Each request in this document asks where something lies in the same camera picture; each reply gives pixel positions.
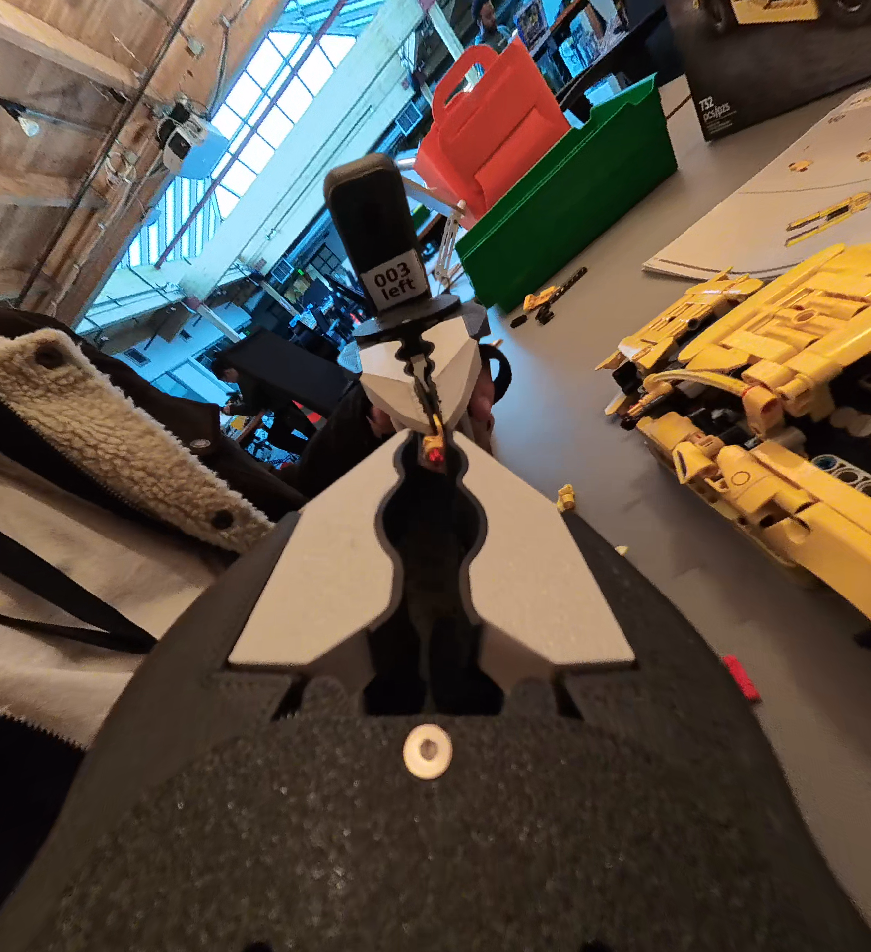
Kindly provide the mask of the white shirt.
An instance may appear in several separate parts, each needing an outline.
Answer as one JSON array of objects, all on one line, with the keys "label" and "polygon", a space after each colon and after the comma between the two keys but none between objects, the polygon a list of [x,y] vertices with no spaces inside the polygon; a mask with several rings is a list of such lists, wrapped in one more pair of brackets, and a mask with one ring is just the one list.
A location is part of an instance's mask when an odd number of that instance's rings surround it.
[{"label": "white shirt", "polygon": [[[0,531],[157,639],[225,565],[199,543],[114,516],[1,454]],[[0,709],[87,746],[141,661],[0,620]]]}]

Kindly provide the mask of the green plastic bin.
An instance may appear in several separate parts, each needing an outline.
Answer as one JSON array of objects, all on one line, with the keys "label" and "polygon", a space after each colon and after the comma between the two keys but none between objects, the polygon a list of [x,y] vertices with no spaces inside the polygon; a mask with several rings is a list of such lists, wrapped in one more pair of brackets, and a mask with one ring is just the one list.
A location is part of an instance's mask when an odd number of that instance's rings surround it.
[{"label": "green plastic bin", "polygon": [[677,169],[655,74],[593,106],[456,241],[478,302],[517,309]]}]

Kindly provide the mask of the yellow brick car model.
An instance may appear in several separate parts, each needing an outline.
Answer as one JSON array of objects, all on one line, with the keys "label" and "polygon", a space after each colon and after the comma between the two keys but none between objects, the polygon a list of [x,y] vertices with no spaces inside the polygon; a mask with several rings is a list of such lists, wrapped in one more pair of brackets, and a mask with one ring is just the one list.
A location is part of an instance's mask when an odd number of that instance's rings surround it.
[{"label": "yellow brick car model", "polygon": [[598,365],[605,415],[871,627],[871,244],[695,285]]}]

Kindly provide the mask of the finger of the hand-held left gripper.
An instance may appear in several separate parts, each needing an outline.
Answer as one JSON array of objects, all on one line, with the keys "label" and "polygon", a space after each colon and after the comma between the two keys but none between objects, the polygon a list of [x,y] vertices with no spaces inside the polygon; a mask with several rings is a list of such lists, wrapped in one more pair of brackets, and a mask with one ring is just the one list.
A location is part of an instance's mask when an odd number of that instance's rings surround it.
[{"label": "finger of the hand-held left gripper", "polygon": [[397,430],[434,433],[432,418],[419,396],[421,383],[413,359],[403,355],[403,347],[402,341],[389,340],[360,348],[361,386]]},{"label": "finger of the hand-held left gripper", "polygon": [[423,373],[424,436],[435,435],[434,418],[445,430],[454,429],[468,411],[470,398],[481,370],[477,340],[467,327],[431,327],[421,335],[429,346]]}]

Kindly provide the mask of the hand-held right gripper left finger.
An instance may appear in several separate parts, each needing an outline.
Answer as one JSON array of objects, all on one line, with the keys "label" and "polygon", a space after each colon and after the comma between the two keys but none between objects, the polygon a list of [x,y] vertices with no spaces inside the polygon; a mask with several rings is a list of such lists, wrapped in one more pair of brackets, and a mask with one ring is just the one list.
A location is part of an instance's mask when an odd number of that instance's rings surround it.
[{"label": "hand-held right gripper left finger", "polygon": [[228,657],[245,672],[374,678],[370,636],[395,612],[402,568],[383,513],[404,479],[402,430],[306,504]]}]

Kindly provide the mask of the black brick set box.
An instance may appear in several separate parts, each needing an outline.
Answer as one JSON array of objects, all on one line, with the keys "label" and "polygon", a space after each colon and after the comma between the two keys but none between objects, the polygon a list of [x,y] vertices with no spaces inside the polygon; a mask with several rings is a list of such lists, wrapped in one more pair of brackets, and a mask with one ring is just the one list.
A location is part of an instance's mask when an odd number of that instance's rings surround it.
[{"label": "black brick set box", "polygon": [[667,1],[704,139],[871,78],[871,1]]}]

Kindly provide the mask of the shelf with boxed sets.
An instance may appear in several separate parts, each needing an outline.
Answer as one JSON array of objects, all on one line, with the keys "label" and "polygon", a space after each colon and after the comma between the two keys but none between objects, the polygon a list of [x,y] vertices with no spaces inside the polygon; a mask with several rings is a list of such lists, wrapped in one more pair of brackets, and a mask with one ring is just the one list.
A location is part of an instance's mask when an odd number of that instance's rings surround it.
[{"label": "shelf with boxed sets", "polygon": [[518,2],[513,25],[553,91],[594,65],[630,30],[623,1]]}]

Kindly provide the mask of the white ceiling device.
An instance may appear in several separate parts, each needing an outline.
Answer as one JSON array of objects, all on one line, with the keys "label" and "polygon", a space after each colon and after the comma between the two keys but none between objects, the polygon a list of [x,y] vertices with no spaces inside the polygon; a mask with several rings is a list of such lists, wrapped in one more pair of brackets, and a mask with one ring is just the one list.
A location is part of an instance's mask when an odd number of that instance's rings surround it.
[{"label": "white ceiling device", "polygon": [[176,101],[156,128],[164,168],[175,176],[200,181],[213,178],[229,140],[188,99]]}]

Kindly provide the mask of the red carry box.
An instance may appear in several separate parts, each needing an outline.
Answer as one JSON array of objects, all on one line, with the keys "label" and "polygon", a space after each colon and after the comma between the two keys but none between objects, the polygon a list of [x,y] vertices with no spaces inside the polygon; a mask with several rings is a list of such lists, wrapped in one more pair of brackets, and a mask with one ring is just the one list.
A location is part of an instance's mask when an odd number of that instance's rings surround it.
[{"label": "red carry box", "polygon": [[571,128],[520,39],[466,49],[435,88],[415,172],[471,229]]}]

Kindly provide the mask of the person's left forearm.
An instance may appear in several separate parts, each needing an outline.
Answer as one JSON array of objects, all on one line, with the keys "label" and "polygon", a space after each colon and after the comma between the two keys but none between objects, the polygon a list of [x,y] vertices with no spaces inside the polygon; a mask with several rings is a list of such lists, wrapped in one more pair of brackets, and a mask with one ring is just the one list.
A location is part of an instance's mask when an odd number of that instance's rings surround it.
[{"label": "person's left forearm", "polygon": [[395,434],[386,411],[376,407],[362,383],[347,389],[295,468],[295,486],[307,499],[321,494]]}]

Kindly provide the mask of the grey desk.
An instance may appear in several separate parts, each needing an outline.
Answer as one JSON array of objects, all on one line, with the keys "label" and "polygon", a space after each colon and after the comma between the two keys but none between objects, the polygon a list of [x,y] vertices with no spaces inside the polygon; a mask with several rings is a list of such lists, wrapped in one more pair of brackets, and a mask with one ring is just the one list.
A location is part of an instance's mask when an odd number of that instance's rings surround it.
[{"label": "grey desk", "polygon": [[509,329],[491,311],[513,385],[496,411],[501,462],[552,498],[572,482],[578,510],[759,689],[751,706],[783,764],[813,839],[871,926],[871,649],[862,618],[803,587],[743,539],[604,416],[616,391],[596,364],[688,283],[642,263],[680,236],[854,91],[840,90],[714,144],[681,76],[660,90],[678,172],[568,265],[586,276],[552,321]]}]

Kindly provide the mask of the yellow brick with black axle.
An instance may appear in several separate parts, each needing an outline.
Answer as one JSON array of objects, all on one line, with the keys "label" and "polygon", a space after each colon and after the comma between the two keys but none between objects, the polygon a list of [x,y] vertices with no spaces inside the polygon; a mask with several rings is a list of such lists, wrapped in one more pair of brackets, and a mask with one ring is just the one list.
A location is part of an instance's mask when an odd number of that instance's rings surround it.
[{"label": "yellow brick with black axle", "polygon": [[565,296],[587,274],[588,268],[582,267],[575,271],[563,284],[548,287],[537,294],[525,297],[522,310],[524,314],[533,317],[537,324],[547,325],[554,317],[554,304]]}]

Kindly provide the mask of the open instruction booklet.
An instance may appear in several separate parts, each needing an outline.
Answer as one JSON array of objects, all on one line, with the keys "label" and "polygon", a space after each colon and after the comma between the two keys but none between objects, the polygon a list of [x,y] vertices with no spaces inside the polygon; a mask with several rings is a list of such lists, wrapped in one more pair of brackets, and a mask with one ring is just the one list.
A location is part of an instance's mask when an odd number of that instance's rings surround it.
[{"label": "open instruction booklet", "polygon": [[832,244],[871,243],[871,87],[837,105],[643,263],[702,281],[731,269],[771,279]]}]

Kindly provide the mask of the person's left hand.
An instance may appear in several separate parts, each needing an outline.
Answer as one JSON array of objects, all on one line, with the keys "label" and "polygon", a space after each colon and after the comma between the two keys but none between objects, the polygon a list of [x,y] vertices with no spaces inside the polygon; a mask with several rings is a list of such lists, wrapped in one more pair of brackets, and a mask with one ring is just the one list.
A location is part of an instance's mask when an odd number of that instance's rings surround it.
[{"label": "person's left hand", "polygon": [[495,385],[491,372],[483,365],[468,400],[467,410],[458,427],[468,439],[489,455],[493,455],[493,431],[495,420]]}]

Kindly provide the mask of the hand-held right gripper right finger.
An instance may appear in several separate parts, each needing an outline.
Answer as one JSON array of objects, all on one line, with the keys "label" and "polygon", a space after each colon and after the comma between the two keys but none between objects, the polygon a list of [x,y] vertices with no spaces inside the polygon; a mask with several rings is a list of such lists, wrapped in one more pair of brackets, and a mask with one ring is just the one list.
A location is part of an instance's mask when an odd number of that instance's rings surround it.
[{"label": "hand-held right gripper right finger", "polygon": [[634,650],[556,504],[463,433],[450,449],[478,670],[509,695],[526,682],[632,669]]}]

